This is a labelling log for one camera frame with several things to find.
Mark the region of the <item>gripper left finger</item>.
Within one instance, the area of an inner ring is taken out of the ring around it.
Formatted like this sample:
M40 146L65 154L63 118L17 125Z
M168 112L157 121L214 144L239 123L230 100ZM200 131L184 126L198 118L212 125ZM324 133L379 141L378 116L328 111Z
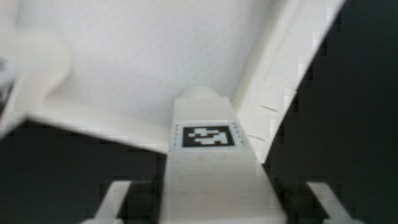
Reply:
M81 224L152 224L157 219L157 192L154 180L115 181L95 215Z

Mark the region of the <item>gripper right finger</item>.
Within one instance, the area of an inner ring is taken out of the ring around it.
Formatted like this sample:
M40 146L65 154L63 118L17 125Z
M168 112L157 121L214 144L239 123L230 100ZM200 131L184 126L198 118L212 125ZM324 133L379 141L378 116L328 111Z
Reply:
M289 224L367 224L351 215L326 182L283 185L280 199L289 215Z

